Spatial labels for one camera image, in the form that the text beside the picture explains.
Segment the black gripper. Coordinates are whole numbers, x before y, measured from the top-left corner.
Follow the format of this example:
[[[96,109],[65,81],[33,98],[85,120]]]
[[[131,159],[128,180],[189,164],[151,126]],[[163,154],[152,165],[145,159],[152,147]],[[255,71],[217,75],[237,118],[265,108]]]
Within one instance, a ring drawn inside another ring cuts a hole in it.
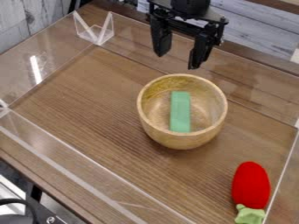
[[[187,35],[200,32],[189,53],[188,69],[197,69],[211,54],[212,42],[221,43],[229,21],[211,9],[211,0],[147,0],[153,52],[163,57],[172,47],[169,27]]]

